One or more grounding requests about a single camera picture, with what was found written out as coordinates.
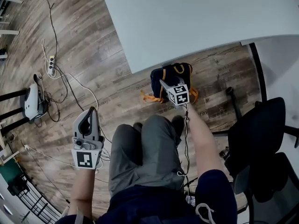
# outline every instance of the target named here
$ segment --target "white table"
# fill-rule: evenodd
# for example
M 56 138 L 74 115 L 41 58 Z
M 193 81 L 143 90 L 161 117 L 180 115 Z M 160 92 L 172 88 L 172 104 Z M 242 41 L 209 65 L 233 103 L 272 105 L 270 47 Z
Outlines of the white table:
M 213 47 L 299 35 L 295 0 L 105 0 L 132 73 Z

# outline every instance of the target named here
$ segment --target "electrical outlet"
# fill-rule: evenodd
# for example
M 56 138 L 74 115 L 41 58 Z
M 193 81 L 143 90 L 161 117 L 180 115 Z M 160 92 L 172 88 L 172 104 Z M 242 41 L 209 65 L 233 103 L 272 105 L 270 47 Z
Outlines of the electrical outlet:
M 55 74 L 55 57 L 50 56 L 49 64 L 48 64 L 48 74 L 50 76 L 54 76 Z

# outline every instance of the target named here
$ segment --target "foot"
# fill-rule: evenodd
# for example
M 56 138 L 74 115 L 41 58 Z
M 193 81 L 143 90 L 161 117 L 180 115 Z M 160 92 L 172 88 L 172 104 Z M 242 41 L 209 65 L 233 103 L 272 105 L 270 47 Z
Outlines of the foot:
M 143 124 L 140 123 L 140 122 L 136 122 L 136 123 L 133 124 L 133 128 L 134 128 L 135 130 L 137 130 L 139 133 L 141 133 L 142 126 L 143 126 Z
M 182 135 L 182 132 L 184 130 L 184 118 L 180 115 L 177 115 L 175 117 L 173 117 L 172 121 L 171 121 L 173 127 L 174 127 L 174 130 L 176 131 L 177 135 L 179 137 L 181 137 Z

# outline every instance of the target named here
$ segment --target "dark blue shirt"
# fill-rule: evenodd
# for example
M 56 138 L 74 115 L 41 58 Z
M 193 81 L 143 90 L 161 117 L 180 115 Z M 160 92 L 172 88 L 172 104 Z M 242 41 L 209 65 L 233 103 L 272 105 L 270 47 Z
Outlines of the dark blue shirt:
M 237 205 L 230 183 L 222 171 L 210 170 L 200 176 L 195 191 L 196 205 L 206 203 L 215 212 L 216 224 L 236 224 Z M 200 208 L 206 219 L 207 211 Z M 74 223 L 76 215 L 60 219 L 57 224 Z M 84 218 L 84 224 L 92 223 Z M 195 215 L 195 208 L 189 205 L 183 193 L 163 187 L 134 186 L 125 189 L 110 201 L 106 214 L 98 224 L 178 224 L 204 223 Z

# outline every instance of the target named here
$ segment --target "white device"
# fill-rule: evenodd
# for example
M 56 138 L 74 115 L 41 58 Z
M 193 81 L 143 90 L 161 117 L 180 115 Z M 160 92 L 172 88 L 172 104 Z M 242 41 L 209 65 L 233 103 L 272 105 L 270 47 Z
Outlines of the white device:
M 163 86 L 168 94 L 168 99 L 174 103 L 175 106 L 184 105 L 190 102 L 189 91 L 183 79 L 178 77 L 180 82 L 177 86 L 169 86 L 163 80 L 160 80 L 160 84 Z
M 48 74 L 50 76 L 54 76 L 55 74 L 55 57 L 50 56 L 49 63 L 48 63 Z
M 49 103 L 43 99 L 43 91 L 38 90 L 38 76 L 33 75 L 34 83 L 27 89 L 23 105 L 25 116 L 30 120 L 42 117 L 48 110 Z
M 77 168 L 96 169 L 100 161 L 105 138 L 100 134 L 99 117 L 96 109 L 83 111 L 73 124 L 71 150 Z

